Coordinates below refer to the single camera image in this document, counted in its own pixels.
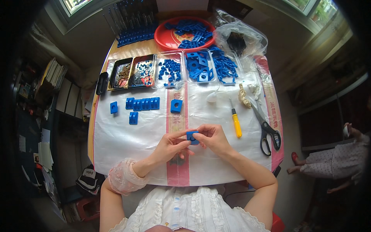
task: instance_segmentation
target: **window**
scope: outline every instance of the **window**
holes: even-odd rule
[[[321,0],[311,15],[311,19],[322,28],[334,16],[336,11],[338,11],[338,7],[333,1]]]
[[[68,11],[72,15],[90,1],[91,0],[63,0],[63,3],[66,5]]]
[[[302,12],[305,16],[307,16],[312,8],[315,6],[317,0],[284,0],[292,7],[296,8],[300,12]]]

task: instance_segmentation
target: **white lace trim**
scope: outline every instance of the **white lace trim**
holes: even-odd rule
[[[222,231],[224,228],[224,220],[222,220],[222,216],[220,213],[220,205],[218,200],[216,199],[215,194],[210,193],[210,203],[211,203],[211,214],[213,216],[213,221],[215,225],[216,231]]]
[[[246,212],[241,207],[235,207],[235,209],[238,209],[245,216],[245,219],[252,223],[252,226],[257,227],[259,232],[269,232],[269,230],[265,229],[265,224],[258,221],[257,217],[252,216],[249,212]]]
[[[200,208],[198,207],[199,204],[200,204],[200,196],[199,195],[193,196],[192,201],[191,201],[192,217],[197,227],[196,231],[202,232],[204,231],[204,228],[202,227]]]
[[[146,203],[147,203],[147,201],[141,202],[138,205],[137,209],[135,210],[134,222],[132,224],[132,227],[130,228],[132,231],[139,232],[139,227],[141,225],[141,219],[142,219],[143,214],[144,214],[143,206]]]
[[[153,226],[161,224],[162,202],[163,202],[163,199],[156,199],[156,211],[154,213],[155,219],[153,221]]]
[[[122,232],[125,229],[127,222],[128,222],[128,219],[127,218],[123,218],[120,221],[120,223],[118,223],[117,225],[115,225],[115,227],[109,229],[108,232]]]

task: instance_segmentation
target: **bare foot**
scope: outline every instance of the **bare foot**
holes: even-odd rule
[[[300,170],[300,166],[295,166],[295,167],[290,167],[287,169],[287,173],[291,174],[291,173],[294,173],[296,171],[299,171]]]

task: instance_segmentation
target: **woman's right hand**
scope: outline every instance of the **woman's right hand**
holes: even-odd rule
[[[221,125],[202,124],[197,128],[197,131],[198,133],[194,133],[193,137],[200,142],[201,146],[204,148],[209,147],[218,156],[233,150]]]

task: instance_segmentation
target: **woman's left hand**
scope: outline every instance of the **woman's left hand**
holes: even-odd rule
[[[196,129],[187,129],[177,131],[169,134],[164,134],[160,142],[158,143],[154,152],[149,156],[154,162],[166,163],[171,160],[174,155],[179,153],[180,158],[184,159],[184,154],[194,155],[188,146],[191,145],[191,141],[181,138],[186,135],[188,131],[195,131]]]

